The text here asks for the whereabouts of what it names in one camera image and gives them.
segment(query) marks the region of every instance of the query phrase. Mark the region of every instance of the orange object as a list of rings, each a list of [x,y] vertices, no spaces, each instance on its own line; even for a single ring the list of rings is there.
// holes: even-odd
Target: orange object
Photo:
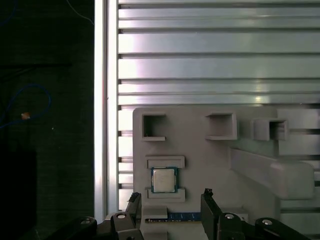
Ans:
[[[21,118],[22,118],[22,120],[30,119],[30,113],[29,112],[21,113]]]

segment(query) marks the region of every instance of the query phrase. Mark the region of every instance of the screw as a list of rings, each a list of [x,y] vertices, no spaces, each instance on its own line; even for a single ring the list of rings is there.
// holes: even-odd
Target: screw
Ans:
[[[125,214],[120,213],[119,215],[116,216],[118,219],[124,219],[126,217]]]
[[[272,225],[272,221],[270,221],[268,219],[262,220],[262,223],[264,223],[265,225]]]
[[[81,224],[89,224],[89,223],[90,223],[90,219],[89,218],[87,218],[86,220],[83,220],[81,222]]]
[[[228,213],[228,214],[225,215],[225,217],[227,219],[233,219],[235,216],[233,216],[232,214]]]

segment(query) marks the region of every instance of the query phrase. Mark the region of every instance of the square bracket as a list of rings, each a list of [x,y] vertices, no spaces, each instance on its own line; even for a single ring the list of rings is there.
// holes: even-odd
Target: square bracket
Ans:
[[[279,118],[254,119],[251,122],[251,136],[254,140],[287,140],[288,121]]]
[[[166,114],[163,112],[148,112],[142,114],[142,140],[150,142],[165,141],[157,130],[158,125],[163,125]]]
[[[213,112],[206,116],[209,118],[210,135],[207,140],[237,140],[238,126],[234,112]]]

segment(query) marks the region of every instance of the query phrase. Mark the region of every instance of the dark background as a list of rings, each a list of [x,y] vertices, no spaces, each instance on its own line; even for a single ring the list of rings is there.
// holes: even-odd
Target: dark background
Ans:
[[[94,0],[69,2],[93,20]],[[0,24],[13,7],[14,0],[0,1]],[[94,213],[94,26],[65,0],[18,0],[13,18],[0,26],[0,66],[58,63],[72,66],[0,80],[0,115],[26,84],[40,84],[52,97],[44,116],[0,129],[5,212],[16,226],[24,219],[25,227],[16,231],[36,221],[40,239],[73,218]],[[7,73],[0,69],[0,79]],[[40,89],[26,89],[5,122],[21,119],[24,112],[40,113],[47,102]]]

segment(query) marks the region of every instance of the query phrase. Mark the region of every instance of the circuit board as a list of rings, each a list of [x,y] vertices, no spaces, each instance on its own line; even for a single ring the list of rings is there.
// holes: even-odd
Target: circuit board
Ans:
[[[201,222],[200,212],[170,212],[168,218],[146,218],[147,224],[154,223],[198,223]]]

